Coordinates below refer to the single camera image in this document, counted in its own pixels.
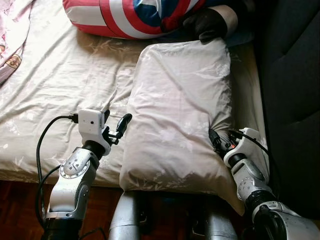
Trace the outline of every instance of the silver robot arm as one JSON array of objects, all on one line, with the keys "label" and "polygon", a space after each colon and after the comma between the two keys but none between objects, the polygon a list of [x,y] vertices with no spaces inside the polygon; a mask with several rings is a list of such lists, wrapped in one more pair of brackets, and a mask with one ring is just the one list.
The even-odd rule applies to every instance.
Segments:
[{"label": "silver robot arm", "polygon": [[[244,135],[259,140],[258,131],[241,129]],[[257,146],[241,135],[237,139],[220,138],[209,132],[213,147],[231,168],[237,186],[237,196],[252,217],[259,239],[264,240],[319,240],[320,231],[309,219],[299,216],[275,197],[268,180],[251,157]]]},{"label": "silver robot arm", "polygon": [[109,111],[82,109],[78,113],[82,147],[77,147],[59,169],[59,179],[52,189],[42,240],[78,240],[85,218],[90,187],[96,177],[99,160],[118,144],[131,114],[118,123],[116,131],[105,127]]}]

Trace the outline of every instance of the bed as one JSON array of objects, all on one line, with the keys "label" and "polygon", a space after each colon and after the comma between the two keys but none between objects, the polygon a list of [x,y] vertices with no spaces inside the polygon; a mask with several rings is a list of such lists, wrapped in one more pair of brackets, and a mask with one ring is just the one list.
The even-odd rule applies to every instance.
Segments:
[{"label": "bed", "polygon": [[[115,128],[127,112],[139,56],[147,46],[158,42],[89,35],[72,26],[59,1],[34,1],[22,62],[0,86],[0,179],[37,181],[37,142],[56,116],[82,108],[110,109],[107,123]],[[273,113],[266,109],[263,113],[262,103],[266,102],[261,97],[254,45],[249,42],[229,51],[234,127],[259,130],[266,144],[265,129],[273,137],[272,128],[265,128],[264,114],[269,123]],[[260,77],[263,86],[267,80],[261,72]],[[41,146],[43,172],[59,165],[80,145],[76,124],[66,120],[55,123]],[[103,157],[96,185],[119,187],[123,153],[124,142],[120,141]]]}]

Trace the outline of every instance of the bed sheet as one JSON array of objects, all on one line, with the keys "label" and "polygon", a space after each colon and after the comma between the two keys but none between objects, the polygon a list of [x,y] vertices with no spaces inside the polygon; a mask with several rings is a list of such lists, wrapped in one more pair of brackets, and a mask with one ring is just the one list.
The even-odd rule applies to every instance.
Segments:
[{"label": "bed sheet", "polygon": [[[34,1],[23,61],[0,87],[0,180],[37,181],[37,142],[56,116],[82,108],[110,109],[107,123],[115,128],[126,113],[139,55],[157,42],[83,33],[72,26],[60,0]],[[253,47],[250,43],[233,47],[230,56],[235,126],[258,129],[265,139]],[[59,120],[42,143],[43,172],[80,145],[78,126]],[[95,184],[118,187],[122,161],[120,141],[100,161]]]}]

